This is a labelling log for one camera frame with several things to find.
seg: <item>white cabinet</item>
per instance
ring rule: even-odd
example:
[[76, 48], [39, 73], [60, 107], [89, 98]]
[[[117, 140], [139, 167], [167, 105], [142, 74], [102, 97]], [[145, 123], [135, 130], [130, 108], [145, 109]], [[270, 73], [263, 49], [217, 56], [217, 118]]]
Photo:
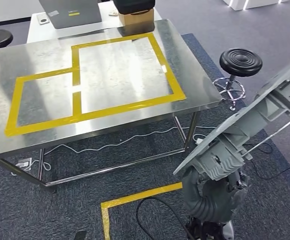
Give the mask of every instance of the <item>white cabinet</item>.
[[288, 0], [223, 0], [233, 10], [245, 10], [272, 4], [280, 4]]

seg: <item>table top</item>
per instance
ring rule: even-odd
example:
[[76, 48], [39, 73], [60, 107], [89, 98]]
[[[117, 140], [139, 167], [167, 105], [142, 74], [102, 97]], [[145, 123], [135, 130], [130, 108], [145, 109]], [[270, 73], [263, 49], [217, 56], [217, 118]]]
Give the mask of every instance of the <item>table top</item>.
[[221, 100], [170, 21], [154, 24], [143, 34], [119, 27], [0, 49], [0, 158]]
[[[110, 16], [109, 13], [116, 10], [113, 1], [105, 1], [98, 3], [100, 12], [101, 22], [85, 24], [80, 26], [73, 26], [61, 29], [55, 29], [51, 22], [39, 25], [37, 15], [43, 14], [34, 13], [30, 19], [30, 29], [28, 30], [27, 43], [35, 43], [45, 40], [57, 39], [77, 34], [85, 34], [101, 29], [119, 28], [123, 25], [119, 16]], [[154, 20], [161, 20], [161, 16], [154, 8]]]

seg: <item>yellow tape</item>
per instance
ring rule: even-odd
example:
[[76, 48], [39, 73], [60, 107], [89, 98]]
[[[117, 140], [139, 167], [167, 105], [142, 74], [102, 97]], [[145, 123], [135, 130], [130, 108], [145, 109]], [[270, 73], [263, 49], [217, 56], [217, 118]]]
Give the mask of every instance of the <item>yellow tape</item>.
[[79, 12], [73, 12], [73, 13], [69, 13], [68, 15], [69, 16], [76, 16], [76, 15], [79, 15], [80, 13]]
[[121, 197], [118, 199], [106, 201], [100, 203], [101, 218], [103, 220], [103, 230], [105, 240], [110, 240], [110, 236], [110, 215], [109, 208], [113, 208], [119, 205], [127, 204], [133, 201], [144, 199], [150, 196], [155, 196], [158, 194], [163, 194], [167, 192], [175, 191], [182, 188], [181, 182], [177, 182], [171, 185], [162, 186], [147, 191], [139, 192], [129, 196]]
[[103, 220], [103, 237], [105, 240], [110, 240], [110, 216], [108, 208], [101, 209], [101, 219]]
[[[165, 69], [165, 76], [171, 89], [172, 94], [166, 96], [160, 96], [152, 99], [133, 102], [125, 105], [113, 106], [101, 110], [82, 113], [82, 93], [80, 91], [76, 91], [73, 93], [73, 115], [68, 117], [63, 117], [59, 119], [54, 119], [45, 122], [38, 122], [25, 126], [17, 126], [17, 116], [20, 110], [20, 100], [22, 97], [23, 85], [24, 82], [42, 79], [47, 77], [53, 77], [61, 74], [72, 73], [73, 74], [73, 86], [80, 86], [80, 65], [79, 65], [79, 49], [92, 47], [97, 45], [103, 45], [108, 43], [117, 43], [128, 40], [136, 40], [140, 38], [148, 38], [153, 47], [153, 51], [156, 55], [159, 62], [162, 65], [162, 68]], [[15, 88], [14, 90], [13, 99], [11, 100], [11, 110], [9, 112], [8, 119], [5, 129], [5, 133], [7, 136], [15, 136], [20, 134], [28, 134], [38, 131], [42, 131], [46, 129], [56, 128], [67, 124], [78, 123], [85, 120], [96, 119], [106, 117], [114, 114], [119, 114], [124, 112], [128, 112], [132, 110], [137, 110], [142, 108], [147, 108], [155, 105], [170, 103], [174, 101], [181, 101], [184, 100], [187, 97], [182, 91], [180, 86], [178, 84], [177, 80], [173, 74], [171, 67], [168, 65], [168, 61], [164, 57], [163, 53], [154, 37], [153, 33], [143, 33], [143, 34], [137, 34], [131, 36], [125, 36], [119, 37], [113, 39], [89, 42], [78, 44], [71, 47], [72, 49], [72, 67], [65, 68], [60, 70], [54, 70], [50, 72], [44, 72], [28, 76], [20, 76], [16, 79]]]

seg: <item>chrome stool base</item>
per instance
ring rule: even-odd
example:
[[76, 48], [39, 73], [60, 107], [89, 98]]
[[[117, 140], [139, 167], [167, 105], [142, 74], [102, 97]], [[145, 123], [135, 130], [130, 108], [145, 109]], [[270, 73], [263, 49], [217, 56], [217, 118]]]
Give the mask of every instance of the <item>chrome stool base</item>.
[[[220, 77], [214, 80], [213, 84], [220, 90], [219, 93], [221, 95], [223, 100], [233, 103], [233, 106], [230, 107], [231, 111], [236, 110], [236, 105], [237, 100], [245, 98], [245, 89], [242, 83], [237, 80], [235, 80], [234, 75], [231, 75], [230, 77]], [[237, 85], [238, 89], [233, 88], [233, 85]], [[232, 93], [237, 93], [237, 94], [239, 94], [239, 96], [234, 98], [232, 95]]]

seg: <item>white cable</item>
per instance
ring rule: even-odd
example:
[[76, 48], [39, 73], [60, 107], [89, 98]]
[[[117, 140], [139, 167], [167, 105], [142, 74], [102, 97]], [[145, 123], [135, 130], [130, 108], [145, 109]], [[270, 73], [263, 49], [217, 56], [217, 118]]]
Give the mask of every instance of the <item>white cable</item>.
[[[36, 163], [36, 162], [39, 162], [39, 160], [34, 160], [34, 161], [33, 161], [30, 166], [27, 166], [27, 167], [26, 167], [26, 168], [24, 168], [24, 169], [23, 169], [23, 171], [27, 171], [27, 170], [29, 170], [30, 167], [32, 167], [34, 163]], [[49, 164], [49, 163], [48, 163], [48, 162], [43, 162], [42, 163], [42, 166], [44, 167], [44, 169], [45, 170], [46, 170], [46, 171], [50, 171], [52, 167], [51, 166], [51, 164]], [[12, 175], [12, 176], [16, 176], [16, 174], [14, 174], [14, 173], [12, 173], [12, 172], [11, 172], [11, 174]]]
[[196, 134], [193, 135], [193, 140], [194, 142], [197, 142], [197, 139], [195, 139], [196, 136], [203, 136], [204, 138], [206, 138], [206, 135], [196, 133]]
[[[189, 129], [190, 127], [187, 126], [187, 127], [182, 127], [182, 129]], [[215, 127], [214, 126], [196, 126], [195, 129], [215, 129]], [[136, 138], [136, 137], [147, 137], [147, 136], [150, 136], [150, 135], [152, 135], [152, 134], [165, 134], [165, 133], [167, 133], [167, 132], [169, 132], [171, 130], [173, 130], [173, 129], [177, 129], [176, 126], [174, 126], [174, 127], [171, 127], [170, 129], [168, 129], [168, 130], [165, 130], [165, 131], [153, 131], [153, 132], [151, 132], [151, 133], [148, 133], [148, 134], [143, 134], [143, 135], [134, 135], [132, 137], [130, 137], [127, 140], [125, 140], [125, 141], [122, 141], [122, 142], [120, 142], [120, 143], [118, 143], [118, 144], [108, 144], [108, 145], [104, 145], [104, 146], [102, 146], [102, 147], [100, 147], [100, 148], [97, 148], [97, 149], [94, 149], [94, 148], [87, 148], [87, 149], [83, 149], [83, 150], [81, 150], [81, 151], [76, 151], [73, 148], [71, 148], [70, 146], [67, 146], [67, 145], [65, 145], [65, 144], [60, 144], [60, 145], [58, 145], [58, 146], [56, 146], [54, 148], [52, 148], [51, 150], [49, 150], [48, 152], [45, 152], [44, 153], [44, 156], [45, 155], [48, 155], [48, 154], [50, 154], [51, 152], [53, 152], [54, 150], [56, 150], [59, 147], [66, 147], [66, 148], [68, 148], [70, 150], [72, 150], [76, 154], [80, 154], [80, 153], [82, 153], [82, 152], [85, 152], [85, 151], [100, 151], [100, 150], [102, 150], [102, 149], [104, 149], [104, 148], [107, 148], [107, 147], [117, 147], [117, 146], [119, 146], [119, 145], [122, 145], [122, 144], [125, 144], [125, 143], [127, 143], [130, 140], [132, 140], [134, 138]], [[193, 140], [196, 142], [196, 139], [194, 138], [195, 136], [203, 136], [203, 137], [206, 137], [205, 135], [204, 134], [194, 134], [193, 136]]]
[[[187, 126], [187, 127], [182, 127], [182, 129], [189, 129], [189, 128], [190, 128], [189, 126]], [[196, 126], [195, 129], [196, 129], [196, 128], [198, 128], [198, 129], [215, 129], [215, 127], [214, 127], [214, 126]], [[67, 146], [67, 145], [65, 145], [65, 144], [60, 144], [60, 145], [56, 146], [54, 148], [52, 148], [51, 150], [49, 150], [48, 152], [44, 153], [44, 156], [50, 154], [50, 153], [53, 152], [54, 150], [56, 150], [56, 149], [57, 149], [59, 147], [61, 147], [61, 146], [68, 148], [68, 149], [72, 150], [72, 151], [73, 151], [73, 152], [75, 152], [76, 154], [80, 154], [80, 153], [82, 153], [82, 152], [85, 152], [85, 151], [96, 151], [97, 152], [97, 151], [100, 151], [100, 150], [107, 148], [107, 147], [117, 147], [117, 146], [119, 146], [119, 145], [122, 145], [122, 144], [127, 143], [127, 142], [128, 142], [130, 140], [132, 140], [134, 138], [136, 138], [136, 137], [147, 137], [147, 136], [150, 136], [150, 135], [152, 135], [152, 134], [165, 134], [165, 133], [169, 132], [169, 131], [173, 130], [173, 129], [177, 129], [177, 127], [176, 126], [171, 127], [170, 129], [168, 129], [168, 130], [165, 130], [165, 131], [153, 131], [153, 132], [151, 132], [151, 133], [143, 134], [143, 135], [134, 135], [132, 137], [130, 137], [130, 138], [128, 138], [127, 140], [125, 140], [125, 141], [122, 141], [122, 142], [120, 142], [120, 143], [118, 143], [118, 144], [108, 144], [108, 145], [104, 145], [104, 146], [102, 146], [102, 147], [100, 147], [100, 148], [97, 148], [97, 149], [87, 148], [87, 149], [83, 149], [83, 150], [81, 150], [81, 151], [76, 151], [76, 150], [75, 150], [73, 148], [71, 148], [70, 146]], [[197, 139], [195, 139], [196, 136], [203, 136], [205, 138], [206, 137], [206, 135], [204, 135], [204, 134], [196, 133], [196, 134], [193, 135], [193, 140], [194, 142], [197, 141]], [[23, 171], [27, 171], [27, 170], [30, 169], [30, 167], [32, 167], [36, 162], [39, 162], [39, 160], [34, 160], [30, 166], [27, 166], [27, 167], [26, 167], [26, 168], [23, 169], [23, 170]], [[42, 163], [42, 166], [46, 171], [50, 171], [51, 169], [51, 164], [49, 164], [48, 162], [45, 162], [45, 161]]]

